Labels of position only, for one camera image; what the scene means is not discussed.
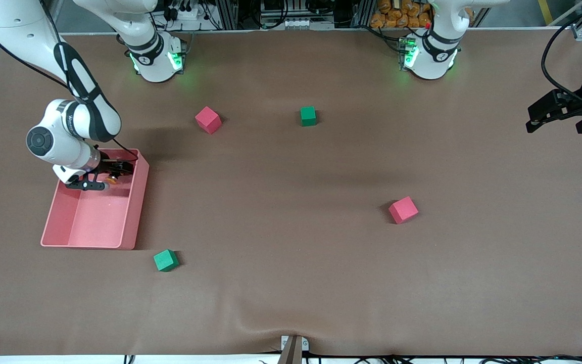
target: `pink bin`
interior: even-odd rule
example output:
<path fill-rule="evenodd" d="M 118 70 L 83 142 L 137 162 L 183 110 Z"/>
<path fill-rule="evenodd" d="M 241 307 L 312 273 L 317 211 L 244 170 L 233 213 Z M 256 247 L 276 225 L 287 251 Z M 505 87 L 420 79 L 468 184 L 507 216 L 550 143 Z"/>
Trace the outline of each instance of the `pink bin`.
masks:
<path fill-rule="evenodd" d="M 110 158 L 130 159 L 122 149 L 103 149 Z M 118 178 L 103 191 L 68 189 L 62 182 L 53 196 L 41 244 L 80 249 L 134 249 L 150 165 L 137 149 L 134 174 Z M 107 175 L 99 175 L 102 181 Z"/>

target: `cable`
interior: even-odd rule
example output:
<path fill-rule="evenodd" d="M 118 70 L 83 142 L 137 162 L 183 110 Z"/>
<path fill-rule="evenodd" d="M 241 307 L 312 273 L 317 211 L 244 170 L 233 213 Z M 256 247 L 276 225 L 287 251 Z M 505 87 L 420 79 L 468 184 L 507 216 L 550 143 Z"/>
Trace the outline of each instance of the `cable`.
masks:
<path fill-rule="evenodd" d="M 561 32 L 563 32 L 563 30 L 566 27 L 569 27 L 570 25 L 572 25 L 572 23 L 578 21 L 581 18 L 582 18 L 582 14 L 580 14 L 579 16 L 575 16 L 574 18 L 569 19 L 566 23 L 564 23 L 564 25 L 562 27 L 560 27 L 558 30 L 556 30 L 554 35 L 552 35 L 551 39 L 549 39 L 547 46 L 545 46 L 545 50 L 543 51 L 543 57 L 540 60 L 540 67 L 543 70 L 543 75 L 545 76 L 547 81 L 549 81 L 552 85 L 556 86 L 557 89 L 562 90 L 563 92 L 565 92 L 566 94 L 570 95 L 575 100 L 580 101 L 580 102 L 582 102 L 582 97 L 571 92 L 567 87 L 564 87 L 558 81 L 554 80 L 554 78 L 547 71 L 547 66 L 545 65 L 545 62 L 547 60 L 547 54 L 549 53 L 549 50 L 552 47 L 552 43 L 554 43 L 554 41 L 556 40 L 558 35 L 560 35 Z"/>
<path fill-rule="evenodd" d="M 204 9 L 204 12 L 206 13 L 206 15 L 208 15 L 208 20 L 210 20 L 210 24 L 212 24 L 213 27 L 215 27 L 215 29 L 221 30 L 221 27 L 219 27 L 219 23 L 217 23 L 215 18 L 212 16 L 212 12 L 210 11 L 210 7 L 208 6 L 208 4 L 206 4 L 205 0 L 200 0 L 199 4 Z"/>
<path fill-rule="evenodd" d="M 383 39 L 383 42 L 385 42 L 385 44 L 392 49 L 393 51 L 397 52 L 397 53 L 401 53 L 401 51 L 399 50 L 399 48 L 394 48 L 394 46 L 392 46 L 392 43 L 390 43 L 389 39 L 386 39 L 386 36 L 383 35 L 383 33 L 381 32 L 381 28 L 378 29 L 378 33 L 381 34 L 381 39 Z"/>
<path fill-rule="evenodd" d="M 123 148 L 127 153 L 129 153 L 129 154 L 131 154 L 131 155 L 134 156 L 134 159 L 132 159 L 131 161 L 130 160 L 126 160 L 124 162 L 135 162 L 135 161 L 138 161 L 138 155 L 136 155 L 136 153 L 132 152 L 131 150 L 129 150 L 127 148 L 125 148 L 125 146 L 122 145 L 120 142 L 118 142 L 118 140 L 116 140 L 116 138 L 113 138 L 111 140 L 113 140 L 114 143 L 116 143 L 120 148 Z"/>
<path fill-rule="evenodd" d="M 324 7 L 324 8 L 319 8 L 319 7 L 313 7 L 313 0 L 307 0 L 305 2 L 305 9 L 307 9 L 307 11 L 312 12 L 316 15 L 325 15 L 325 14 L 329 14 L 330 12 L 333 12 L 333 8 L 335 7 L 335 2 L 331 2 L 331 7 Z"/>
<path fill-rule="evenodd" d="M 196 34 L 197 32 L 192 32 L 192 37 L 190 37 L 190 41 L 187 42 L 187 47 L 185 48 L 185 55 L 188 55 L 190 53 L 190 50 L 192 49 L 192 42 L 195 41 Z"/>
<path fill-rule="evenodd" d="M 159 21 L 159 25 L 157 25 L 157 21 L 154 19 L 154 15 L 153 15 L 152 13 L 150 13 L 150 18 L 152 18 L 152 25 L 154 25 L 154 27 L 155 27 L 156 29 L 158 29 L 159 27 L 161 27 L 161 28 L 163 28 L 163 29 L 165 29 L 165 28 L 166 28 L 166 25 L 165 25 L 165 24 L 163 24 L 163 23 L 161 23 L 160 21 Z"/>
<path fill-rule="evenodd" d="M 288 3 L 286 2 L 286 0 L 280 0 L 280 19 L 277 21 L 277 23 L 275 23 L 275 24 L 273 24 L 271 26 L 268 26 L 268 25 L 265 25 L 265 24 L 260 23 L 260 21 L 255 18 L 255 14 L 257 14 L 257 13 L 261 14 L 261 10 L 260 9 L 256 9 L 254 11 L 253 10 L 253 4 L 254 3 L 256 3 L 256 0 L 251 0 L 251 2 L 250 2 L 251 19 L 257 25 L 257 27 L 259 27 L 261 29 L 271 29 L 271 28 L 275 28 L 275 27 L 281 25 L 282 23 L 284 23 L 284 21 L 286 20 L 286 17 L 289 14 L 289 6 L 288 6 Z"/>
<path fill-rule="evenodd" d="M 66 57 L 66 52 L 64 51 L 64 42 L 62 40 L 60 40 L 60 33 L 58 33 L 58 28 L 55 26 L 55 21 L 53 20 L 53 16 L 51 15 L 51 12 L 49 11 L 49 7 L 46 6 L 46 3 L 44 2 L 44 0 L 40 0 L 39 3 L 41 4 L 42 8 L 44 9 L 44 13 L 46 14 L 46 17 L 48 18 L 48 21 L 51 23 L 51 26 L 53 27 L 53 31 L 55 32 L 55 38 L 58 41 L 58 46 L 60 46 L 60 53 L 62 55 L 62 63 L 60 64 L 60 68 L 64 72 L 64 77 L 67 80 L 67 89 L 69 90 L 69 92 L 71 92 L 71 94 L 73 96 L 75 96 L 73 94 L 73 90 L 71 90 L 71 81 L 69 80 L 69 66 L 65 65 L 64 57 Z"/>
<path fill-rule="evenodd" d="M 416 35 L 419 38 L 425 38 L 428 36 L 428 32 L 426 31 L 423 35 L 416 34 L 416 32 L 411 27 L 404 27 L 405 29 L 409 30 L 412 34 Z"/>
<path fill-rule="evenodd" d="M 404 53 L 400 49 L 393 47 L 392 44 L 390 43 L 390 41 L 399 41 L 399 39 L 400 39 L 399 37 L 390 37 L 388 35 L 385 35 L 381 31 L 381 28 L 379 28 L 378 32 L 376 32 L 376 31 L 374 31 L 373 28 L 370 28 L 367 25 L 355 25 L 354 28 L 367 29 L 370 33 L 374 34 L 376 37 L 383 39 L 383 42 L 393 51 L 395 51 L 397 53 Z"/>
<path fill-rule="evenodd" d="M 10 52 L 10 51 L 9 51 L 9 50 L 8 50 L 8 49 L 7 49 L 5 46 L 3 46 L 3 44 L 1 44 L 1 43 L 0 43 L 0 48 L 2 49 L 2 51 L 4 51 L 5 53 L 7 53 L 7 55 L 9 55 L 9 56 L 11 56 L 12 58 L 14 58 L 14 59 L 15 59 L 17 62 L 19 62 L 19 63 L 21 63 L 21 64 L 25 65 L 26 67 L 28 67 L 28 68 L 32 69 L 33 71 L 35 71 L 35 72 L 37 72 L 37 73 L 41 74 L 42 76 L 44 76 L 44 77 L 48 78 L 48 79 L 49 79 L 49 80 L 51 80 L 51 81 L 53 81 L 53 82 L 57 83 L 58 85 L 60 85 L 60 86 L 62 86 L 62 87 L 66 87 L 66 88 L 67 88 L 67 86 L 66 86 L 66 85 L 64 85 L 64 83 L 63 83 L 62 81 L 58 80 L 57 78 L 55 78 L 55 77 L 51 76 L 50 74 L 48 74 L 48 73 L 46 73 L 46 72 L 44 72 L 44 71 L 42 71 L 41 69 L 39 69 L 39 68 L 35 67 L 34 65 L 32 65 L 32 64 L 30 64 L 30 63 L 28 63 L 28 62 L 26 62 L 25 60 L 22 60 L 22 59 L 21 59 L 21 58 L 19 58 L 18 56 L 16 56 L 16 55 L 13 55 L 13 54 L 12 54 L 12 52 Z"/>

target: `brown mat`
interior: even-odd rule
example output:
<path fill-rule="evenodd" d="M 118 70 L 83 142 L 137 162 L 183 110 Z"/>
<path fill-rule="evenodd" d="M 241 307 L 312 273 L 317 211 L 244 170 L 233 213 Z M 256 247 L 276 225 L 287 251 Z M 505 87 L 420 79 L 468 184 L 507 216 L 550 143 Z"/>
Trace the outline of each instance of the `brown mat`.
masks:
<path fill-rule="evenodd" d="M 134 251 L 40 247 L 56 178 L 24 140 L 68 94 L 0 54 L 0 354 L 264 352 L 298 333 L 319 354 L 582 355 L 582 135 L 524 127 L 551 34 L 469 32 L 438 81 L 365 32 L 199 35 L 163 84 L 113 37 L 70 37 L 152 165 Z M 558 43 L 550 72 L 576 87 L 582 43 Z M 421 213 L 394 225 L 404 196 Z M 167 248 L 184 265 L 164 274 Z"/>

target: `pink cube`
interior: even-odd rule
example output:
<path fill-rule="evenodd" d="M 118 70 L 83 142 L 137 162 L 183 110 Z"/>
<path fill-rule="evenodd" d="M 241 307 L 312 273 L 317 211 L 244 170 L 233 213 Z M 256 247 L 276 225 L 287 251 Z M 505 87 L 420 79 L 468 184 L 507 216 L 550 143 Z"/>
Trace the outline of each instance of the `pink cube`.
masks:
<path fill-rule="evenodd" d="M 201 110 L 201 113 L 198 113 L 195 118 L 201 129 L 205 130 L 208 134 L 214 133 L 221 126 L 219 115 L 215 111 L 212 111 L 211 108 L 208 108 L 208 106 Z"/>
<path fill-rule="evenodd" d="M 405 222 L 419 212 L 410 196 L 402 198 L 390 206 L 390 213 L 397 223 Z"/>

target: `power strip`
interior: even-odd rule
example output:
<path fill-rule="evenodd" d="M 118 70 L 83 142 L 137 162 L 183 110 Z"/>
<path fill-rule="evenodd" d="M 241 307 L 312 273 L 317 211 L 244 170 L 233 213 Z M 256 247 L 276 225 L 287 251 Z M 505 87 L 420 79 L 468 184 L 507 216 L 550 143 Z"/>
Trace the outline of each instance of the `power strip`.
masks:
<path fill-rule="evenodd" d="M 192 7 L 192 11 L 189 12 L 178 12 L 178 20 L 195 20 L 199 14 L 199 8 Z"/>

